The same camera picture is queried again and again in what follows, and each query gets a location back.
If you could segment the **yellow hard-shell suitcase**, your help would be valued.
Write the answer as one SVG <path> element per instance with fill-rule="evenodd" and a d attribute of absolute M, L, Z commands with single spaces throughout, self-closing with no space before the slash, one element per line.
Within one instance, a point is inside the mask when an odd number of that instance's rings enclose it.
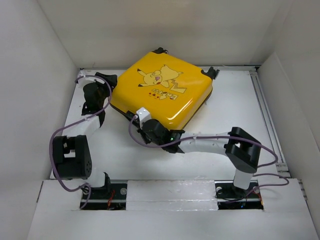
<path fill-rule="evenodd" d="M 182 130 L 210 97 L 218 74 L 213 67 L 203 70 L 159 47 L 117 78 L 110 104 L 123 115 L 145 108 L 167 129 Z"/>

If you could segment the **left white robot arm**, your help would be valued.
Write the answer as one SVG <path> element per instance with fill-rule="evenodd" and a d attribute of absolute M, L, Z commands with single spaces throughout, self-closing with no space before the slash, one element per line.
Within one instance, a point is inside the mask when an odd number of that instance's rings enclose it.
<path fill-rule="evenodd" d="M 56 130 L 49 143 L 49 157 L 54 177 L 68 192 L 64 181 L 81 180 L 78 187 L 84 194 L 94 189 L 100 198 L 111 194 L 110 179 L 103 171 L 93 167 L 88 140 L 104 123 L 106 108 L 118 77 L 100 72 L 81 74 L 76 85 L 82 90 L 83 99 L 77 112 L 78 120 Z"/>

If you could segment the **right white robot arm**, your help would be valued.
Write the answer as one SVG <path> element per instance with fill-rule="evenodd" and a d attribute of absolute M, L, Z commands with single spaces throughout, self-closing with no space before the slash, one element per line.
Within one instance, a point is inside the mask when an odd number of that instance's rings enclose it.
<path fill-rule="evenodd" d="M 258 170 L 261 143 L 240 127 L 219 134 L 202 134 L 184 130 L 169 130 L 158 120 L 141 123 L 138 132 L 145 144 L 171 154 L 211 153 L 227 157 L 235 167 L 231 191 L 237 197 L 249 192 L 253 175 Z"/>

